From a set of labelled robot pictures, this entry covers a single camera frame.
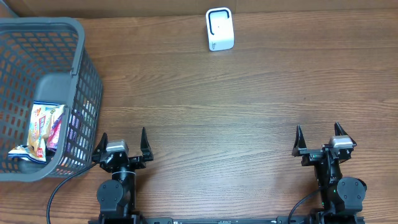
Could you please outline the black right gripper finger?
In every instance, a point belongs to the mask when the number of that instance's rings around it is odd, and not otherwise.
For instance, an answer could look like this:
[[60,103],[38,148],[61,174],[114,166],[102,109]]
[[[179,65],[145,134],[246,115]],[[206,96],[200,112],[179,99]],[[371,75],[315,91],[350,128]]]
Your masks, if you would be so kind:
[[356,141],[351,136],[348,135],[348,133],[342,128],[339,122],[335,122],[334,129],[336,136],[348,136],[351,139],[353,146],[357,146]]
[[307,145],[300,125],[296,128],[295,143],[292,149],[293,156],[302,156],[307,151]]

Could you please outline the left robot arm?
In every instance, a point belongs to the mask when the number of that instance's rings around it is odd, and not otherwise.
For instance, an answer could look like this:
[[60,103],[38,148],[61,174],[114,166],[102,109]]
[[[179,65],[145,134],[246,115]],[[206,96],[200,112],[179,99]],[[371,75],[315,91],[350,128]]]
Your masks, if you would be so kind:
[[91,157],[100,168],[111,174],[96,193],[100,205],[99,223],[147,222],[136,210],[136,171],[145,169],[146,163],[154,160],[145,128],[141,133],[140,150],[140,156],[130,157],[126,141],[109,141],[107,134],[103,133]]

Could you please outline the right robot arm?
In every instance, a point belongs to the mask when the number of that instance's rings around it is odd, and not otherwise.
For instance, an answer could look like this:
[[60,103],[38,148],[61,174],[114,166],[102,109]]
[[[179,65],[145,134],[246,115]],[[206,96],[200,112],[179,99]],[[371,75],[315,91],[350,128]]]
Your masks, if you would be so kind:
[[309,149],[300,126],[297,126],[294,157],[301,157],[301,165],[314,167],[318,188],[297,202],[291,209],[287,223],[291,223],[294,212],[306,200],[320,194],[322,208],[311,210],[303,223],[364,223],[357,213],[363,210],[366,183],[355,177],[343,177],[340,164],[351,159],[357,143],[336,122],[335,135],[319,149]]

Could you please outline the red purple pad packet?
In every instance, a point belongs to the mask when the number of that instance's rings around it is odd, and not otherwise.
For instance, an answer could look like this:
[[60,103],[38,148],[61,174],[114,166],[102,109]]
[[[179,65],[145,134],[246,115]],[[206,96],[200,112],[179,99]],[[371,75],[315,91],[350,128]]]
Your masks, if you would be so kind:
[[64,107],[62,105],[58,108],[55,108],[55,111],[52,114],[50,133],[46,142],[46,147],[49,151],[55,152],[58,148],[58,140],[60,137],[63,115]]

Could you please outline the yellow snack packet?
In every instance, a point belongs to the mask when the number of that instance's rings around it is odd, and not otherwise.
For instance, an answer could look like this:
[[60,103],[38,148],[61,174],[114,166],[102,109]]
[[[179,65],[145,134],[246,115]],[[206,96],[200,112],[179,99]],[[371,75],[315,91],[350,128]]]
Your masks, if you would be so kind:
[[52,114],[62,104],[35,101],[30,113],[28,135],[25,144],[18,145],[8,152],[8,157],[45,164],[46,147],[50,133]]

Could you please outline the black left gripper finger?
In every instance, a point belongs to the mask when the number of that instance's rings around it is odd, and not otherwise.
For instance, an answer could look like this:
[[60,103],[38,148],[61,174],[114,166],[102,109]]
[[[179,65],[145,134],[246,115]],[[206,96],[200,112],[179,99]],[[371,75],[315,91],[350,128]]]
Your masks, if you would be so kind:
[[141,152],[142,152],[143,161],[149,162],[154,160],[154,155],[152,153],[152,149],[148,142],[145,127],[142,128],[142,134],[141,134]]
[[99,162],[101,160],[101,156],[106,152],[106,146],[108,144],[108,135],[103,133],[101,140],[99,141],[98,145],[94,149],[91,160],[93,162]]

